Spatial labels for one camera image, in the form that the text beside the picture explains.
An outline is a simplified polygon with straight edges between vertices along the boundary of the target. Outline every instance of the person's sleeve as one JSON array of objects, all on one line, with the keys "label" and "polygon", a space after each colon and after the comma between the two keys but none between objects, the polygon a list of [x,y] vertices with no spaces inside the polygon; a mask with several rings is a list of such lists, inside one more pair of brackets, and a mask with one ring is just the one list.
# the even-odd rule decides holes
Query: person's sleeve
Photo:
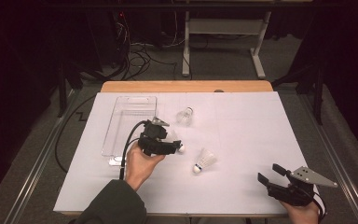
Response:
[{"label": "person's sleeve", "polygon": [[145,218],[145,204],[135,190],[123,180],[112,180],[89,204],[76,224],[142,224]]}]

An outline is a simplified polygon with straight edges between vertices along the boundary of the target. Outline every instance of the wooden table edge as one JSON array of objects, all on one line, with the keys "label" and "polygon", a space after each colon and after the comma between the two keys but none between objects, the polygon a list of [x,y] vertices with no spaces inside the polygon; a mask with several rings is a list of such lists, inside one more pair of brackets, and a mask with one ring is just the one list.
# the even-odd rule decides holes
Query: wooden table edge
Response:
[{"label": "wooden table edge", "polygon": [[107,81],[101,92],[259,92],[273,91],[266,80]]}]

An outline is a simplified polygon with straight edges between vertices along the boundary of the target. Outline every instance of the shuttlecock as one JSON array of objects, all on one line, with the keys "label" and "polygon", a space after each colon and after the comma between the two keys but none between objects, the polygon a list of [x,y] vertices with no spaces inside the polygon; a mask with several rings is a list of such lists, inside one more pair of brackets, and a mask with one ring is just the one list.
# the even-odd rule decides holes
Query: shuttlecock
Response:
[{"label": "shuttlecock", "polygon": [[215,155],[210,150],[203,148],[197,163],[193,167],[193,172],[197,174],[201,172],[203,168],[214,164],[216,161],[217,158]]},{"label": "shuttlecock", "polygon": [[[172,130],[170,133],[167,134],[167,137],[163,140],[164,142],[174,142],[179,141],[178,135],[176,134],[175,130]],[[185,152],[185,146],[183,144],[180,145],[179,148],[177,148],[178,152]]]},{"label": "shuttlecock", "polygon": [[193,116],[193,109],[188,107],[176,115],[176,121],[186,126],[190,125]]}]

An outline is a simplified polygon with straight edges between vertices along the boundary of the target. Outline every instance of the human hand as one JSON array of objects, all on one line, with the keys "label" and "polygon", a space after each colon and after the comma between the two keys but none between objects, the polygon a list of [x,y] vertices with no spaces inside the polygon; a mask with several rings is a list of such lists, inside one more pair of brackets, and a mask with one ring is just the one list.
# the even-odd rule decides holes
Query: human hand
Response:
[{"label": "human hand", "polygon": [[319,208],[311,202],[307,206],[292,206],[289,203],[280,203],[287,210],[293,224],[318,224]]},{"label": "human hand", "polygon": [[127,153],[126,182],[136,191],[153,173],[156,165],[164,160],[165,155],[149,157],[143,153],[134,142],[130,151]]}]

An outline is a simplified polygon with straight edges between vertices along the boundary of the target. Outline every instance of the clear plastic box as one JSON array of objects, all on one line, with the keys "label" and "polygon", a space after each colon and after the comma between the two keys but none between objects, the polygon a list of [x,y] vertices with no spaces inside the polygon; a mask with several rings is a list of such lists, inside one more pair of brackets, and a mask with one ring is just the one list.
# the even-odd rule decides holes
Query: clear plastic box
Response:
[{"label": "clear plastic box", "polygon": [[[116,99],[102,150],[102,155],[108,157],[110,165],[120,165],[131,130],[142,120],[152,120],[156,116],[156,109],[155,96],[120,96]],[[144,126],[139,126],[131,140],[139,138],[143,130]]]}]

